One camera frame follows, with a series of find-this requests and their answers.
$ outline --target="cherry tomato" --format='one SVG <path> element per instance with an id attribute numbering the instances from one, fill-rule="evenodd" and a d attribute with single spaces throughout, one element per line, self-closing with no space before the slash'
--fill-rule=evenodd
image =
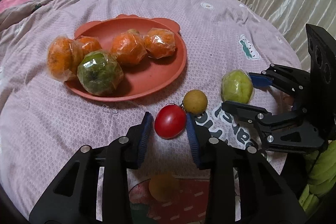
<path id="1" fill-rule="evenodd" d="M 186 121 L 187 115 L 181 107 L 168 105 L 157 114 L 154 129 L 161 138 L 172 139 L 183 131 Z"/>

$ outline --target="green orange wrapped in plastic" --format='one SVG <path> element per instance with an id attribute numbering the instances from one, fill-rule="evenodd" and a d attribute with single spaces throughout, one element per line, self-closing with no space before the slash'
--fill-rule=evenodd
<path id="1" fill-rule="evenodd" d="M 87 92 L 104 96 L 116 90 L 124 72 L 110 53 L 99 50 L 84 57 L 78 66 L 77 77 Z"/>
<path id="2" fill-rule="evenodd" d="M 250 77 L 242 70 L 233 70 L 222 78 L 221 95 L 223 101 L 249 103 L 253 93 Z"/>

